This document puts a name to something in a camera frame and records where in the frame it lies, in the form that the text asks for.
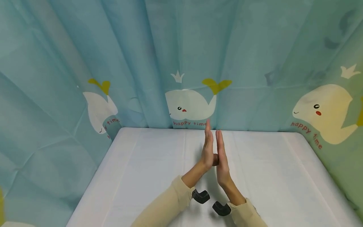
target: forearm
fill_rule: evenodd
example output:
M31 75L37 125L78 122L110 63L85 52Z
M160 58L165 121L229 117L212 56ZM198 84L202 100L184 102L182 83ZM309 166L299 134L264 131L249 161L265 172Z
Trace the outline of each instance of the forearm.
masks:
M192 188L206 172L207 168L201 162L198 162L181 179L186 186Z
M194 187L186 186L181 180L181 176L178 176L166 191L142 211L131 227L167 226L189 205L194 189Z
M238 206L246 203L246 198L240 193L232 179L222 188L233 205Z
M267 227L251 201L245 198L231 180L223 186L229 198L231 216L237 227Z

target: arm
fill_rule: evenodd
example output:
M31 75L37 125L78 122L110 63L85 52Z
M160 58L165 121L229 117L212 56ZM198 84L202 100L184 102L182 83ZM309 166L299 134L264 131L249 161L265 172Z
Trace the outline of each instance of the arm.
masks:
M186 186L181 176L176 177L171 186L141 212L131 227L167 226L189 205L194 189Z
M216 164L214 159L217 158L217 155L213 155L212 148L213 135L209 121L207 121L205 142L199 162L182 177L175 178L171 186L141 212L131 227L167 226L180 212L188 207L196 183L212 165Z
M228 160L224 149L224 141L222 132L216 131L217 150L219 157L219 165L217 166L217 181L229 198L229 207L231 208L231 216L237 227L267 227L257 213L256 208L251 201L245 198L229 174Z

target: curtain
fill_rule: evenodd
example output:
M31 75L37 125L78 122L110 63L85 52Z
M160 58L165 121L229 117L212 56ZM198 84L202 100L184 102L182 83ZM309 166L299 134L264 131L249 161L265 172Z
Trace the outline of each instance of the curtain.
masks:
M65 226L121 127L302 134L363 218L360 0L0 0L0 226Z

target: beige sleeve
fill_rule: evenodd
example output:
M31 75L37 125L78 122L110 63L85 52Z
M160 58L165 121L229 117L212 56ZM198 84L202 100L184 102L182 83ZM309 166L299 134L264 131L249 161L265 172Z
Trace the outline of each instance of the beige sleeve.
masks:
M184 184L182 177L176 177L171 186L152 201L136 218L131 227L163 227L167 226L192 199L191 189Z
M228 203L231 208L231 216L237 227L267 227L266 223L262 220L257 213L256 208L252 205L251 201L246 198L246 203L235 206Z

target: black object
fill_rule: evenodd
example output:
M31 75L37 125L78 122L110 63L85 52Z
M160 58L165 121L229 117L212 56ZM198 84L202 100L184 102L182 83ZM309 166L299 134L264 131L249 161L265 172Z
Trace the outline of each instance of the black object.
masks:
M205 203L210 199L210 196L206 190L199 193L196 189L192 192L192 197L197 201L198 203Z
M231 213L231 208L228 204L222 206L222 204L218 201L213 204L212 208L219 216L227 216Z

